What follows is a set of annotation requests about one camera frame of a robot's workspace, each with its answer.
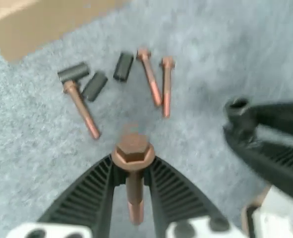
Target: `gripper jaw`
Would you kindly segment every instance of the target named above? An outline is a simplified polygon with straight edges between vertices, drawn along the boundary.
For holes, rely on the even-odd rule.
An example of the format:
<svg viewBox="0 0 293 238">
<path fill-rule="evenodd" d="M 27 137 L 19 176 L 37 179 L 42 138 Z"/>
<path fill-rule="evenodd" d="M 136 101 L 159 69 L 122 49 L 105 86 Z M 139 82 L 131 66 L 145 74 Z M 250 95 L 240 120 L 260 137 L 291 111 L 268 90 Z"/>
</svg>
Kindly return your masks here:
<svg viewBox="0 0 293 238">
<path fill-rule="evenodd" d="M 246 99 L 228 102 L 224 136 L 229 147 L 266 181 L 293 197 L 293 146 L 258 138 L 265 125 L 293 135 L 293 103 L 250 106 Z"/>
<path fill-rule="evenodd" d="M 67 188 L 38 222 L 86 226 L 94 238 L 108 238 L 114 188 L 125 184 L 126 174 L 113 163 L 111 155 L 106 156 Z M 201 217 L 218 221 L 219 228 L 212 224 L 217 232 L 230 229 L 227 219 L 204 193 L 159 157 L 145 169 L 144 185 L 151 192 L 157 238 L 167 237 L 172 223 Z"/>
</svg>

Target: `blue-gray carpet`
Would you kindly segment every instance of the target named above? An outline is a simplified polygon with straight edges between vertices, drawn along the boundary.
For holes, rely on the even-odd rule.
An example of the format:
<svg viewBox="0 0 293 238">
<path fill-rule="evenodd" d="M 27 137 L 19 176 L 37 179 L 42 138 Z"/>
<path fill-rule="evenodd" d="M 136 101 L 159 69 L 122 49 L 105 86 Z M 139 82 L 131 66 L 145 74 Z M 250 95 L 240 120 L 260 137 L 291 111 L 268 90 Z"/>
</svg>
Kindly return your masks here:
<svg viewBox="0 0 293 238">
<path fill-rule="evenodd" d="M 120 51 L 139 46 L 152 50 L 160 86 L 161 57 L 176 59 L 170 119 L 154 108 L 139 63 L 126 84 L 112 79 Z M 57 78 L 57 71 L 83 60 L 109 77 L 89 105 L 102 132 L 98 141 Z M 223 105 L 242 94 L 257 103 L 293 99 L 293 0 L 133 0 L 19 63 L 0 56 L 0 238 L 38 219 L 110 153 L 130 122 L 239 226 L 241 208 L 265 185 L 222 137 Z M 154 237 L 149 192 L 145 196 L 145 222 L 134 228 L 124 187 L 116 190 L 112 238 Z"/>
</svg>

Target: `hexagonal bolt head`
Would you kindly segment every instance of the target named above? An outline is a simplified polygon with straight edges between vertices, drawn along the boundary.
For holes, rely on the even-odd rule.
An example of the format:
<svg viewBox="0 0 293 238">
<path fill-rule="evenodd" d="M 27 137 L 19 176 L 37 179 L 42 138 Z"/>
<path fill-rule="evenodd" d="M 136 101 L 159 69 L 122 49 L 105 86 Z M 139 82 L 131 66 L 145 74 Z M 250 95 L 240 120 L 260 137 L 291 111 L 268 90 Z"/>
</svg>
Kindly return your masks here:
<svg viewBox="0 0 293 238">
<path fill-rule="evenodd" d="M 111 156 L 120 168 L 138 171 L 151 165 L 155 159 L 155 151 L 147 136 L 134 132 L 121 137 Z"/>
<path fill-rule="evenodd" d="M 140 48 L 137 50 L 136 59 L 137 60 L 148 60 L 151 57 L 151 52 L 146 48 Z"/>
<path fill-rule="evenodd" d="M 165 56 L 162 58 L 160 66 L 163 68 L 175 68 L 175 61 L 172 56 Z"/>
</svg>

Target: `cardboard box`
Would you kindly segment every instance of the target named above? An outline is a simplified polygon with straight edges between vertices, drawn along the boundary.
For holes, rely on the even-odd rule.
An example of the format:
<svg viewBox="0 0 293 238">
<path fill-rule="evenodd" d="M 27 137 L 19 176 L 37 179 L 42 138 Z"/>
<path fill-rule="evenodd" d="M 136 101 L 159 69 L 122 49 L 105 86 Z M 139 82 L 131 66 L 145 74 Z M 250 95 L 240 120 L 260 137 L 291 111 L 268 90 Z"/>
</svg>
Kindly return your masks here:
<svg viewBox="0 0 293 238">
<path fill-rule="evenodd" d="M 0 54 L 17 60 L 129 0 L 0 0 Z"/>
</svg>

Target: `copper-colored screw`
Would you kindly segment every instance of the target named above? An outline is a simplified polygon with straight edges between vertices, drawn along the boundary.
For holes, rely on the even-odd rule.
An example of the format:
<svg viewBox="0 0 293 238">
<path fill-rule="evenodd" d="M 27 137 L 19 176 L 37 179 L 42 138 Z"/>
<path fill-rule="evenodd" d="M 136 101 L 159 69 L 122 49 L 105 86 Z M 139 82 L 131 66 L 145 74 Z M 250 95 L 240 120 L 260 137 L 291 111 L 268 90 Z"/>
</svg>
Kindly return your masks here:
<svg viewBox="0 0 293 238">
<path fill-rule="evenodd" d="M 90 131 L 91 136 L 94 139 L 98 139 L 100 137 L 100 133 L 98 128 L 96 127 L 95 123 L 93 122 L 93 119 L 90 116 L 90 113 L 88 112 L 88 109 L 84 105 L 80 93 L 78 91 L 78 85 L 73 80 L 68 80 L 63 83 L 63 92 L 68 93 L 73 102 L 75 103 L 80 115 L 84 119 L 86 126 L 88 130 Z"/>
<path fill-rule="evenodd" d="M 138 132 L 129 132 L 121 137 L 111 153 L 113 162 L 128 172 L 126 193 L 131 222 L 143 222 L 143 170 L 155 159 L 154 147 L 148 137 Z"/>
<path fill-rule="evenodd" d="M 143 64 L 148 83 L 150 85 L 152 97 L 155 106 L 159 107 L 162 104 L 162 98 L 160 90 L 157 86 L 154 72 L 151 67 L 149 58 L 151 57 L 151 52 L 147 49 L 139 49 L 136 54 L 136 59 L 140 60 Z"/>
<path fill-rule="evenodd" d="M 175 68 L 173 57 L 163 57 L 160 66 L 163 68 L 163 117 L 169 118 L 171 114 L 172 69 Z"/>
</svg>

